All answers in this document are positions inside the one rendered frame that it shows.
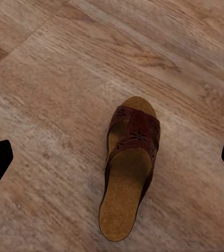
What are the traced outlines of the sandal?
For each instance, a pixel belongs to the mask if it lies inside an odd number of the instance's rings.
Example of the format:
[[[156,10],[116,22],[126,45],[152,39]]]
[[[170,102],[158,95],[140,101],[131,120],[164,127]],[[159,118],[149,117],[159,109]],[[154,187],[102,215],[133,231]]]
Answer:
[[[99,228],[111,242],[132,230],[138,206],[153,179],[160,122],[152,105],[130,97],[117,107],[107,134],[105,192],[99,206]]]

